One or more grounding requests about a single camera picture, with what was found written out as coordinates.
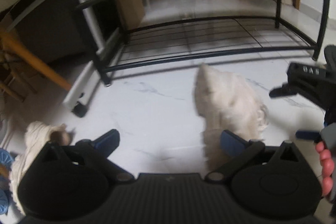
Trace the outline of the right hand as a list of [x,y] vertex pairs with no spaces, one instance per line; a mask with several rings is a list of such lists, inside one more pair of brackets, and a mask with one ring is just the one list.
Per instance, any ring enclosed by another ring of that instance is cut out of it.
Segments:
[[335,169],[335,164],[331,158],[331,152],[326,148],[324,142],[320,141],[317,143],[315,149],[319,154],[319,161],[322,166],[322,195],[326,197],[330,194],[334,185],[332,174]]

